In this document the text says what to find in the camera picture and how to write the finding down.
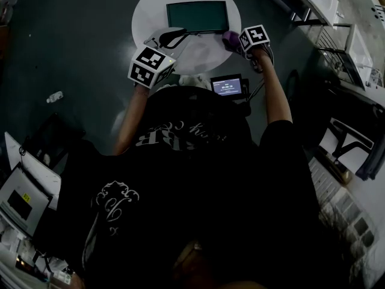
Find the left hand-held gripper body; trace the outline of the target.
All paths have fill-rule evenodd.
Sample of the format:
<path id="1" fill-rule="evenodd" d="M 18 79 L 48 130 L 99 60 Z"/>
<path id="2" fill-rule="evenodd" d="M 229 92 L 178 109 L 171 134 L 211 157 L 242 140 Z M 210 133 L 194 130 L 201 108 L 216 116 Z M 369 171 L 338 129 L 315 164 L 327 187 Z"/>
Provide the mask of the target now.
<path id="1" fill-rule="evenodd" d="M 173 49 L 162 47 L 155 38 L 146 40 L 135 51 L 129 66 L 128 78 L 148 89 L 167 79 L 176 66 Z"/>

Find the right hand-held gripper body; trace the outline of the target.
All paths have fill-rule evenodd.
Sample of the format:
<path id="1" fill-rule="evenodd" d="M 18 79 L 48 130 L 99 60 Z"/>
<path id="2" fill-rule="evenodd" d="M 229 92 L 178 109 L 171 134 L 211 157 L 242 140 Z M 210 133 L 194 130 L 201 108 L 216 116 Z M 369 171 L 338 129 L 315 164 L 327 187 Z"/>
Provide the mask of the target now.
<path id="1" fill-rule="evenodd" d="M 270 47 L 270 38 L 268 37 L 263 25 L 244 28 L 238 36 L 238 40 L 242 56 L 246 60 L 251 61 L 251 65 L 257 73 L 262 73 L 263 69 L 252 55 L 253 48 L 263 49 L 270 57 L 271 62 L 273 62 L 273 52 Z"/>

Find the purple cloth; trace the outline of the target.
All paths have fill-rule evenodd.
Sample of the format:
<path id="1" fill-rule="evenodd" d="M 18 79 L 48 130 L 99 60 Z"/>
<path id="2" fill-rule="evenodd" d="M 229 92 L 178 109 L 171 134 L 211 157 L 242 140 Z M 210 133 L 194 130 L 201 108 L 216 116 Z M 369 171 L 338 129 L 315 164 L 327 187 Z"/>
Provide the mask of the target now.
<path id="1" fill-rule="evenodd" d="M 229 52 L 234 52 L 237 54 L 242 53 L 241 44 L 239 41 L 239 34 L 234 31 L 226 31 L 222 35 L 222 42 L 224 47 Z"/>

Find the dark green tray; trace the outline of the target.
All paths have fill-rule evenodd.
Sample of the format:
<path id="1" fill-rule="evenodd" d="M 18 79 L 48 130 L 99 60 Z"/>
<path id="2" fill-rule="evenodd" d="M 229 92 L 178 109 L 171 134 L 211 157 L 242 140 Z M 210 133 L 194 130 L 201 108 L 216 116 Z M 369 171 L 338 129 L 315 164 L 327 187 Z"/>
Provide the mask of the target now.
<path id="1" fill-rule="evenodd" d="M 187 34 L 222 34 L 229 30 L 225 1 L 189 1 L 166 5 L 168 26 Z"/>

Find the person's right forearm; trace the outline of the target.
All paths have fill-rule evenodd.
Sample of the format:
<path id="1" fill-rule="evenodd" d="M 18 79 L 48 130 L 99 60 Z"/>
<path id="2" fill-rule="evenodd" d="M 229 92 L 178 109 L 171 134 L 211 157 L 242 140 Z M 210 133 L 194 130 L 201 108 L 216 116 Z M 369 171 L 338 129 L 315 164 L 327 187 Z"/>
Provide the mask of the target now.
<path id="1" fill-rule="evenodd" d="M 253 48 L 252 55 L 262 67 L 268 124 L 279 120 L 292 122 L 289 103 L 276 74 L 272 60 L 262 48 Z"/>

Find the person's left forearm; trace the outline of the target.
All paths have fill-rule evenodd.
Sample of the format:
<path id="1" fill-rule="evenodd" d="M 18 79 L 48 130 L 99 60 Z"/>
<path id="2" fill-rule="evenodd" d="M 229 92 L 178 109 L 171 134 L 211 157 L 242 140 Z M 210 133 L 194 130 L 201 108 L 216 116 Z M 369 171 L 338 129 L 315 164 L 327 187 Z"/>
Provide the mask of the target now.
<path id="1" fill-rule="evenodd" d="M 134 87 L 134 93 L 117 136 L 114 155 L 120 155 L 130 147 L 145 112 L 149 93 L 150 90 L 141 84 Z"/>

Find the small display screen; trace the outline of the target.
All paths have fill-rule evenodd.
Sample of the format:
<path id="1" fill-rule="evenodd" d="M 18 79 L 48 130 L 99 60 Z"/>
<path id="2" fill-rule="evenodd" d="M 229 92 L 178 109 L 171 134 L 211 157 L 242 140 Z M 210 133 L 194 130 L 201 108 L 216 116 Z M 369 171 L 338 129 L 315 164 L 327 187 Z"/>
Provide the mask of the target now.
<path id="1" fill-rule="evenodd" d="M 248 79 L 243 79 L 240 73 L 213 77 L 210 83 L 213 92 L 227 99 L 245 99 L 249 94 Z"/>

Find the small clear plastic bottle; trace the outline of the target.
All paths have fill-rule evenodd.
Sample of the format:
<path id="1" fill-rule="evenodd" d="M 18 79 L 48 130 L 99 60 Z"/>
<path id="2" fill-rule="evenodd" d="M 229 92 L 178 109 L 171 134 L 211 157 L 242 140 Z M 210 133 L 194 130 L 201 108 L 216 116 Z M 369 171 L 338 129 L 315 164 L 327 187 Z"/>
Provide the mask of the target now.
<path id="1" fill-rule="evenodd" d="M 47 99 L 46 102 L 48 104 L 54 103 L 64 97 L 64 93 L 62 91 L 55 92 L 51 94 Z"/>

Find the white sink unit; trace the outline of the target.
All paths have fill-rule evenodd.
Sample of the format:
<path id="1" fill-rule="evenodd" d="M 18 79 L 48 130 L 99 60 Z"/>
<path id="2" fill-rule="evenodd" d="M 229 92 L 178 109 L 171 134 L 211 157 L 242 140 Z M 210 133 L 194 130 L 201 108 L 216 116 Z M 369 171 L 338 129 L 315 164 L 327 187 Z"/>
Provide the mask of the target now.
<path id="1" fill-rule="evenodd" d="M 357 25 L 340 23 L 323 27 L 316 47 L 341 81 L 363 91 L 370 87 L 374 65 Z"/>

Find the person's black printed t-shirt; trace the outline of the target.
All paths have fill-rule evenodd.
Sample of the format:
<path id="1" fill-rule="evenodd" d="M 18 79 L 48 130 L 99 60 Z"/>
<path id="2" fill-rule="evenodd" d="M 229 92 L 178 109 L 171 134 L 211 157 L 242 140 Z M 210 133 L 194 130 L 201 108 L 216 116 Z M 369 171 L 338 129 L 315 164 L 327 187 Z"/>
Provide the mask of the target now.
<path id="1" fill-rule="evenodd" d="M 320 253 L 318 213 L 292 122 L 270 123 L 255 145 L 234 103 L 170 87 L 149 98 L 122 154 L 71 147 L 57 207 L 70 228 L 56 255 L 88 288 L 164 288 L 197 240 L 221 281 L 305 285 Z"/>

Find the black office chair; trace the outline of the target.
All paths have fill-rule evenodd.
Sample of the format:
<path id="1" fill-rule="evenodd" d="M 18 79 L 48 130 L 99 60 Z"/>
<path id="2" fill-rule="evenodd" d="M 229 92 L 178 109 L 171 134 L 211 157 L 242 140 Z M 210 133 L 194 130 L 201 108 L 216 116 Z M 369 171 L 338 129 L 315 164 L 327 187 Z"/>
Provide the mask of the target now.
<path id="1" fill-rule="evenodd" d="M 385 164 L 385 108 L 353 95 L 327 98 L 325 133 L 319 146 L 363 181 Z"/>

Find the black metal frame stand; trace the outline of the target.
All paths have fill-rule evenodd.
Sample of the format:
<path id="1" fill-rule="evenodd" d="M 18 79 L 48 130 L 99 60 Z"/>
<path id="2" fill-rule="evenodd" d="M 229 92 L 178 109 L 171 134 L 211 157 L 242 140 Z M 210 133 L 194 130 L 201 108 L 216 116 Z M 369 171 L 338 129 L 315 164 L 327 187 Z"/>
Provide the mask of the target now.
<path id="1" fill-rule="evenodd" d="M 70 147 L 84 136 L 83 129 L 71 126 L 57 113 L 53 113 L 31 138 L 26 136 L 19 153 L 25 156 L 29 152 L 46 167 L 54 169 Z"/>

